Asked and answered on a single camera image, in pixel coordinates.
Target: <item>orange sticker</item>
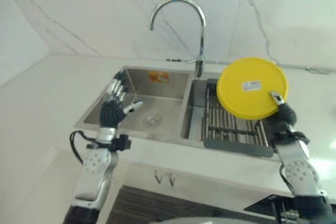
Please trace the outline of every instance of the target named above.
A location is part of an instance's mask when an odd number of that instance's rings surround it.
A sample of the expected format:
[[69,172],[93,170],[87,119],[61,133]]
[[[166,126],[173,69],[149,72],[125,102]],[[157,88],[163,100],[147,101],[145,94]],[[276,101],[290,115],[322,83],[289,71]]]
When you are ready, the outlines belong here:
[[148,76],[151,82],[169,83],[169,74],[166,72],[148,71]]

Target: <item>cabinet handle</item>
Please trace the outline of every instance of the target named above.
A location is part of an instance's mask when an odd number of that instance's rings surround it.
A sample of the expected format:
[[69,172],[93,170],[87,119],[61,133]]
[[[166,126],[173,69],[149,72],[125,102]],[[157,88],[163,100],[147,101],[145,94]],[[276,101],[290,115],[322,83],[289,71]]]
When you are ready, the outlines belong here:
[[156,181],[159,183],[159,184],[161,184],[161,182],[162,182],[162,175],[160,175],[160,177],[157,175],[157,170],[155,170],[155,172],[154,172],[154,177],[155,177],[155,179],[156,179]]
[[169,178],[169,183],[170,183],[170,185],[172,186],[172,187],[174,187],[174,184],[175,184],[175,176],[174,176],[174,174],[172,174],[172,173],[167,173],[168,174],[168,178]]

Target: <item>yellow plate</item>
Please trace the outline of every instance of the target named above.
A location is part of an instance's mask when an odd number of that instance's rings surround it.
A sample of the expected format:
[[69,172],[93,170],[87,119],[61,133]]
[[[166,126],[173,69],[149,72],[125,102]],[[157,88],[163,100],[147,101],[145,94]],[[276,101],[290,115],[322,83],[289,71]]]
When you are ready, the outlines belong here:
[[286,100],[288,82],[277,65],[259,58],[236,60],[223,70],[217,82],[221,105],[243,119],[262,119],[277,111],[270,91],[277,91]]

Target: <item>cabinet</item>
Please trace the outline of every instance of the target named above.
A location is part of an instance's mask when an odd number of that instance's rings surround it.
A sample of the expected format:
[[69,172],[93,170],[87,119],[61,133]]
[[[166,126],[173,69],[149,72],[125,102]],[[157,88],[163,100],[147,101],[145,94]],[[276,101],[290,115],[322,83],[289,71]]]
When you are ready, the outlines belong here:
[[124,185],[238,212],[269,195],[207,177],[140,164],[129,167]]

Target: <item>faucet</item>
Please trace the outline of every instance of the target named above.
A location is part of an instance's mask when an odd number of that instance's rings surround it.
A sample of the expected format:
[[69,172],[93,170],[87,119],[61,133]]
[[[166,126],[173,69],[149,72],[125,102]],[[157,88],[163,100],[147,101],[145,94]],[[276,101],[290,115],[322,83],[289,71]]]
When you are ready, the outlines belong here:
[[203,73],[204,73],[204,54],[203,54],[203,50],[204,50],[204,30],[205,30],[205,16],[204,13],[202,11],[202,9],[200,8],[199,5],[197,5],[194,1],[192,0],[164,0],[161,3],[159,3],[151,16],[151,21],[150,21],[150,30],[153,30],[154,28],[154,20],[155,17],[157,15],[157,13],[159,12],[159,10],[165,6],[166,4],[169,4],[171,2],[183,2],[183,3],[187,3],[190,4],[198,13],[200,19],[201,19],[201,43],[200,43],[200,53],[199,56],[197,57],[197,59],[189,61],[187,63],[193,63],[195,62],[195,77],[200,78],[202,77]]

